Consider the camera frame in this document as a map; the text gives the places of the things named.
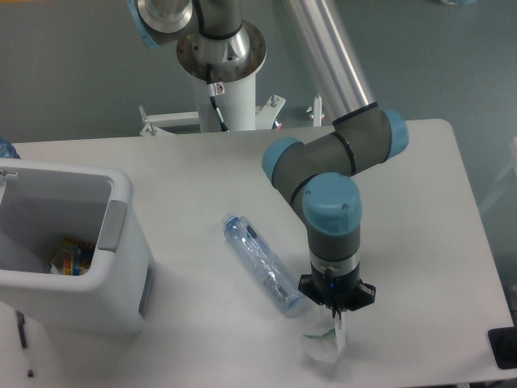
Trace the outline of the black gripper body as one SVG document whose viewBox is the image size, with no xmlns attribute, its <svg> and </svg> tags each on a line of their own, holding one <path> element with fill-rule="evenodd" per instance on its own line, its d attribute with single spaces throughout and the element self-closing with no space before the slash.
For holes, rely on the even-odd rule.
<svg viewBox="0 0 517 388">
<path fill-rule="evenodd" d="M 298 289 L 308 299 L 332 311 L 355 311 L 374 303 L 376 287 L 360 279 L 360 266 L 345 275 L 327 268 L 319 272 L 314 266 L 310 274 L 302 275 Z"/>
</svg>

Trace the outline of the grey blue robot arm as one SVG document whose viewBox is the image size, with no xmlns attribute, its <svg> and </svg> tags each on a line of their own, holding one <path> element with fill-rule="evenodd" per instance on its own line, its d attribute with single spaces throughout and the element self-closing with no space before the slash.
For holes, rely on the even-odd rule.
<svg viewBox="0 0 517 388">
<path fill-rule="evenodd" d="M 399 155 L 409 130 L 398 112 L 382 110 L 365 81 L 332 1 L 283 4 L 333 131 L 303 143 L 271 144 L 262 166 L 272 186 L 305 224 L 311 272 L 298 288 L 335 317 L 371 305 L 373 285 L 359 275 L 362 205 L 353 177 Z M 253 83 L 266 57 L 263 34 L 244 20 L 239 1 L 131 1 L 133 22 L 150 48 L 177 44 L 194 80 L 203 132 L 257 128 Z"/>
</svg>

